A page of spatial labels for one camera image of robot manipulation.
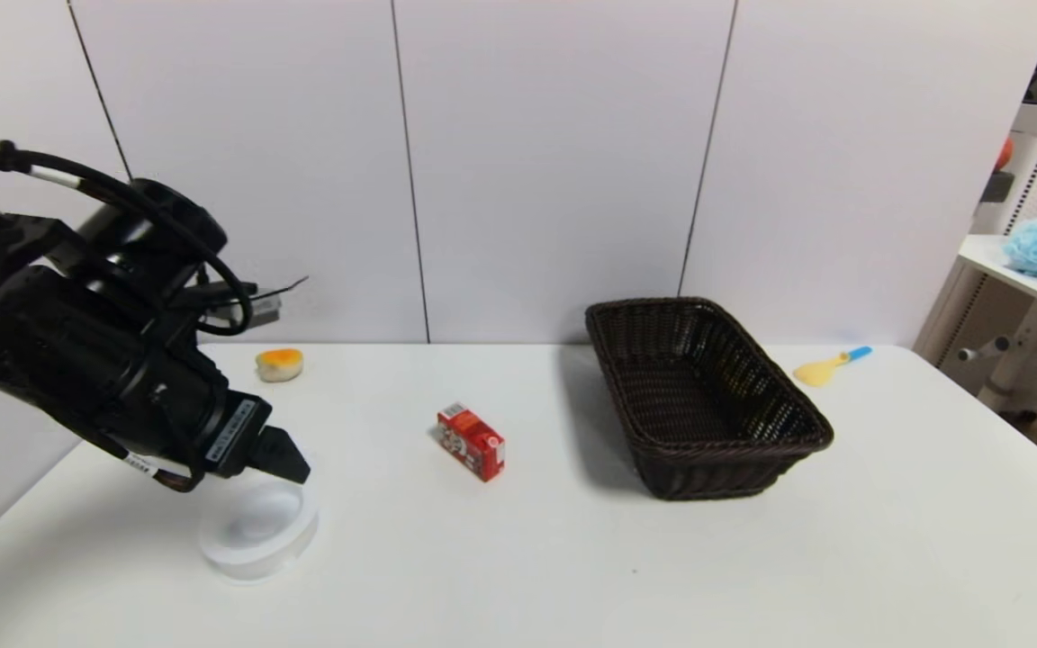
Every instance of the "sponge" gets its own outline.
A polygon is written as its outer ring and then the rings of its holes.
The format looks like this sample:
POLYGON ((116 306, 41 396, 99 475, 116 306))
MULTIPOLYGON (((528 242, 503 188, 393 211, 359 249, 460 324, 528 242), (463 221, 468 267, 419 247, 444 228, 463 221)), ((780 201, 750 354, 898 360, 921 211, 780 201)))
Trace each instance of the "sponge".
POLYGON ((302 353, 297 348, 279 348, 258 354, 258 377, 264 383, 284 383, 302 373, 302 353))

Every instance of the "yellow spatula head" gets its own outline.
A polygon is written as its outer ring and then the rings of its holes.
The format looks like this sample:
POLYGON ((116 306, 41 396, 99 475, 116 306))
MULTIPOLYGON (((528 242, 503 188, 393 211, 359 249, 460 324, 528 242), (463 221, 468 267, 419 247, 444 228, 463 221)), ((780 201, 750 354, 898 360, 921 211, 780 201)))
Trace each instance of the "yellow spatula head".
POLYGON ((835 376, 836 366, 846 365, 847 362, 850 362, 850 357, 846 353, 831 360, 810 362, 810 364, 794 369, 794 377, 806 386, 822 387, 831 382, 832 376, 835 376))

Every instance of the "brown wicker basket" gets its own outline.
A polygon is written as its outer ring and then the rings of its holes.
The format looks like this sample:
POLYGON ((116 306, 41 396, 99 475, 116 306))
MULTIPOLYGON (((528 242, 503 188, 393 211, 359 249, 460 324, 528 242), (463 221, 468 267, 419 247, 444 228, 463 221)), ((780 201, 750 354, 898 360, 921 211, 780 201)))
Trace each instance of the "brown wicker basket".
POLYGON ((638 475, 662 500, 756 495, 835 439, 814 403, 718 304, 594 304, 587 332, 638 475))

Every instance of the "plastic container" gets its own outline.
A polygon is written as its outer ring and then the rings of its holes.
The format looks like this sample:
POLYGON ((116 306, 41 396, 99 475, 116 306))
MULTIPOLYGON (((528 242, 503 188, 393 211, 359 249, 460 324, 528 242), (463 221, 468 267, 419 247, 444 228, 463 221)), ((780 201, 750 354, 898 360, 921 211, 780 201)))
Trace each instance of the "plastic container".
POLYGON ((222 494, 202 513, 198 544, 227 582, 256 585, 293 565, 313 540, 317 525, 312 488, 268 476, 222 494))
POLYGON ((830 423, 718 304, 594 304, 587 330, 638 475, 662 500, 764 491, 830 446, 830 423))

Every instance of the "small carton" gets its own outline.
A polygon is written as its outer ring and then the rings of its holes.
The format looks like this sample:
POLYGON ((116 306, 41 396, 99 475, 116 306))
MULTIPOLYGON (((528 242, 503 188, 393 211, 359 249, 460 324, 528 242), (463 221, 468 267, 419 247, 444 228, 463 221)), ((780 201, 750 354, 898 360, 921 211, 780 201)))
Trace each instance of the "small carton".
POLYGON ((484 482, 506 467, 507 444, 491 426, 460 402, 440 412, 443 447, 484 482))

